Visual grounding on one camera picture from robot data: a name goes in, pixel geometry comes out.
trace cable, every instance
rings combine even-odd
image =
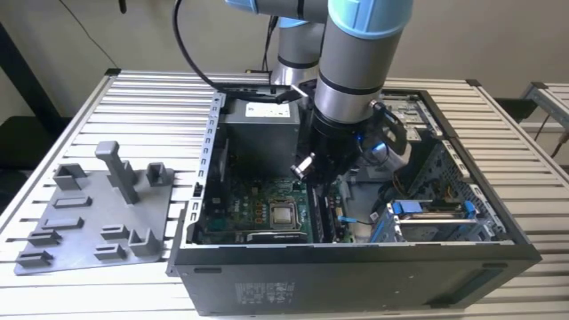
[[[555,148],[554,148],[554,150],[553,150],[553,153],[551,153],[551,158],[554,158],[554,156],[557,155],[557,153],[559,152],[559,150],[561,150],[561,146],[562,146],[562,142],[559,142],[558,144],[557,144],[557,146],[555,146]]]
[[[273,38],[273,31],[276,28],[276,23],[278,21],[278,17],[272,15],[270,19],[268,20],[268,25],[266,25],[266,38],[265,38],[265,51],[262,54],[262,63],[260,66],[260,70],[261,71],[268,71],[268,59],[266,59],[266,55],[268,55],[268,48],[270,47],[270,39]]]
[[[189,56],[188,49],[185,48],[185,45],[180,36],[177,14],[180,12],[181,2],[182,0],[176,0],[174,2],[174,9],[172,10],[172,29],[174,32],[176,43],[177,43],[177,46],[180,47],[180,51],[184,56],[184,59],[188,62],[193,72],[201,78],[201,80],[220,93],[225,93],[228,97],[233,97],[244,101],[258,102],[258,103],[284,103],[285,101],[290,102],[290,101],[294,101],[296,99],[300,99],[301,95],[294,90],[289,90],[285,93],[282,93],[278,97],[273,97],[270,95],[260,94],[254,91],[228,90],[228,87],[232,87],[232,86],[242,87],[244,85],[249,85],[249,83],[238,83],[238,84],[216,83],[209,79],[209,77],[201,72],[201,69],[197,67],[197,64],[193,62],[193,59]],[[288,96],[293,96],[294,99],[285,99],[284,97],[288,97]]]
[[[541,130],[543,130],[545,123],[547,122],[547,120],[549,120],[549,115],[547,115],[547,116],[545,117],[545,119],[543,119],[543,122],[542,122],[542,124],[541,124],[539,130],[537,130],[535,137],[533,138],[533,140],[534,140],[534,141],[537,141],[537,137],[539,136]]]
[[[66,11],[69,12],[70,16],[73,17],[74,21],[77,21],[78,26],[81,27],[82,31],[85,32],[86,37],[89,38],[90,42],[93,42],[93,44],[97,46],[97,48],[100,49],[100,51],[102,52],[102,54],[108,57],[108,60],[110,60],[110,63],[113,64],[113,66],[116,68],[118,68],[118,66],[114,63],[114,60],[110,58],[110,56],[108,55],[105,49],[98,45],[98,43],[94,41],[94,39],[90,37],[89,32],[86,31],[85,27],[82,26],[82,23],[80,22],[80,20],[77,19],[77,16],[74,16],[74,13],[72,12],[72,10],[69,9],[68,5],[65,4],[65,2],[62,2],[62,0],[58,0],[58,2],[61,3],[61,5],[65,7]]]
[[[390,200],[385,199],[385,195],[387,190],[391,188],[391,182],[386,181],[377,189],[377,199],[371,206],[371,213],[379,209],[382,205],[385,205]]]
[[[409,196],[402,191],[402,186],[401,186],[399,178],[397,177],[397,175],[394,174],[394,172],[393,172],[393,187],[397,190],[397,192],[399,193],[399,195],[406,199]]]
[[[363,140],[363,138],[362,138],[362,137],[357,137],[357,138],[356,138],[357,151],[360,152],[360,155],[362,156],[362,159],[365,160],[365,162],[367,162],[367,165],[374,165],[374,166],[377,166],[377,167],[383,166],[383,165],[385,165],[385,163],[386,163],[386,162],[387,162],[387,160],[389,160],[389,146],[387,146],[387,145],[385,146],[385,148],[386,148],[386,152],[385,152],[383,160],[381,160],[381,161],[375,161],[374,159],[370,159],[370,158],[367,157],[367,155],[365,154],[365,152],[363,152],[363,149],[362,149],[362,140]]]
[[[344,217],[342,215],[338,217],[338,221],[348,222],[348,223],[361,223],[362,225],[373,225],[373,223],[370,222],[363,222],[354,218]]]

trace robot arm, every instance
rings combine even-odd
[[[270,73],[274,85],[297,85],[318,77],[324,24],[280,18],[278,62]]]
[[[329,0],[328,7],[324,1],[225,1],[233,6],[240,3],[241,9],[252,12],[292,18],[300,17],[298,4],[310,3],[314,11],[309,16],[316,22],[321,22],[322,12],[328,15],[308,124],[309,150],[305,160],[292,168],[297,176],[325,186],[366,153],[381,158],[374,163],[385,169],[397,170],[395,164],[403,164],[410,147],[401,141],[401,123],[375,100],[410,19],[413,0]],[[386,141],[395,136],[394,131],[397,140]]]
[[[242,11],[325,23],[328,0],[225,0]]]

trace aluminum rail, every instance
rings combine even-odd
[[[210,75],[214,81],[266,82],[264,75]],[[565,172],[489,97],[465,81],[389,79],[387,88],[422,89],[543,260],[465,310],[257,316],[257,319],[567,319],[569,183]],[[165,230],[169,257],[181,201],[192,194],[212,89],[196,75],[122,71],[102,79],[60,140],[0,216],[0,315],[13,319],[198,319],[166,262],[16,277],[13,260],[53,194],[61,163],[105,169],[98,141],[117,140],[133,169],[161,161],[176,170]],[[250,319],[222,317],[220,319]]]
[[[531,99],[569,131],[569,84],[531,82],[522,98]]]

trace gray plastic peg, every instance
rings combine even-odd
[[[173,175],[169,171],[172,171],[172,169],[166,169],[161,162],[148,164],[145,168],[145,177],[150,187],[164,187],[172,184]]]
[[[85,178],[85,172],[78,164],[60,165],[53,176],[53,181],[62,191],[81,190],[76,178]]]
[[[133,172],[130,166],[126,166],[125,169],[118,157],[118,143],[116,141],[101,141],[94,150],[94,156],[106,164],[110,178],[121,191],[124,201],[129,205],[137,203],[140,199],[132,184]]]
[[[128,247],[132,250],[132,253],[137,257],[145,255],[154,255],[160,250],[160,241],[153,236],[152,230],[148,228],[145,232],[145,239],[141,239],[136,230],[130,231],[130,236],[128,238]]]

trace power supply label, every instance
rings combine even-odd
[[[245,117],[290,118],[290,106],[286,103],[277,105],[276,103],[249,102]]]

